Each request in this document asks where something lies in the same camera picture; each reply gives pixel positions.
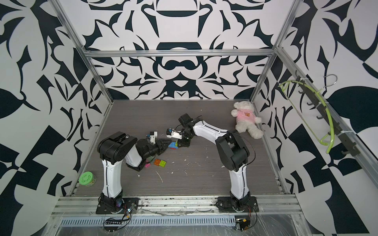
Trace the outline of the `blue long lego brick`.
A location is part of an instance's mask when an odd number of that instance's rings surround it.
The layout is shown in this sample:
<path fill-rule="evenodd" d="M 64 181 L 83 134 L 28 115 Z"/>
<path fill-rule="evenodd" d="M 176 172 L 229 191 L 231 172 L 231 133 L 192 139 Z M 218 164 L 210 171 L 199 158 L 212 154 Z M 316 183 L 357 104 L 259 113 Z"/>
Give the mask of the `blue long lego brick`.
<path fill-rule="evenodd" d="M 168 147 L 169 148 L 178 148 L 176 142 L 172 142 Z"/>

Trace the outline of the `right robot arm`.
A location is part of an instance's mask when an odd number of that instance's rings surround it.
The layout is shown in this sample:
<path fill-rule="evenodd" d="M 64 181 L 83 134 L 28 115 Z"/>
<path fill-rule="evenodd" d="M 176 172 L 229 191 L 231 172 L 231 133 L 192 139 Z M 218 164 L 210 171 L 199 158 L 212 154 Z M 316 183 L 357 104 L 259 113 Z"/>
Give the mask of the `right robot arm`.
<path fill-rule="evenodd" d="M 230 197 L 234 208 L 247 204 L 251 197 L 247 186 L 246 167 L 250 152 L 237 131 L 220 129 L 200 118 L 191 118 L 184 114 L 179 118 L 183 129 L 177 141 L 179 148 L 188 148 L 193 137 L 202 137 L 216 145 L 220 160 L 229 170 L 231 189 Z"/>

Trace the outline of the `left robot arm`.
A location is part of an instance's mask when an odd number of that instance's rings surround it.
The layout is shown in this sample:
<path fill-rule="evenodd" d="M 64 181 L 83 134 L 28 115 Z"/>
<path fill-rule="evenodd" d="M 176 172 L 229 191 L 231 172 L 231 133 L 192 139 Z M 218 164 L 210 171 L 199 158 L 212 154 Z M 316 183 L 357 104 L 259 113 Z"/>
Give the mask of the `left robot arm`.
<path fill-rule="evenodd" d="M 100 141 L 97 152 L 103 165 L 104 185 L 100 195 L 100 205 L 107 211 L 119 212 L 122 208 L 123 190 L 121 186 L 122 163 L 136 171 L 141 171 L 147 159 L 163 154 L 172 143 L 170 139 L 137 139 L 123 132 L 116 132 Z"/>

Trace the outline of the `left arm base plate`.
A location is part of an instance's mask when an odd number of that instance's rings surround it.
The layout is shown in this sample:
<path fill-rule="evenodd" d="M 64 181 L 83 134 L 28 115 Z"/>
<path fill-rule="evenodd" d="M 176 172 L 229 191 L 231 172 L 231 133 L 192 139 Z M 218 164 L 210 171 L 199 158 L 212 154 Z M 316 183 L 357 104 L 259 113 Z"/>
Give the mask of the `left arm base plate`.
<path fill-rule="evenodd" d="M 118 198 L 116 200 L 111 200 L 108 197 L 103 197 L 99 199 L 96 214 L 121 214 L 125 213 L 126 210 L 137 210 L 139 198 Z"/>

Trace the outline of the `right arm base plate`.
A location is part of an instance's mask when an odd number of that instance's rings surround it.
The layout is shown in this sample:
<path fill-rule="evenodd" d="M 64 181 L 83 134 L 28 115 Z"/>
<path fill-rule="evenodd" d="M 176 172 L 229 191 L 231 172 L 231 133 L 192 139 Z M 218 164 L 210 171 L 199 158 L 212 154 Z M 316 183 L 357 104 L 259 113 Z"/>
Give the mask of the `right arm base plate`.
<path fill-rule="evenodd" d="M 257 199 L 254 196 L 246 196 L 241 200 L 235 197 L 218 197 L 215 206 L 220 212 L 259 212 Z"/>

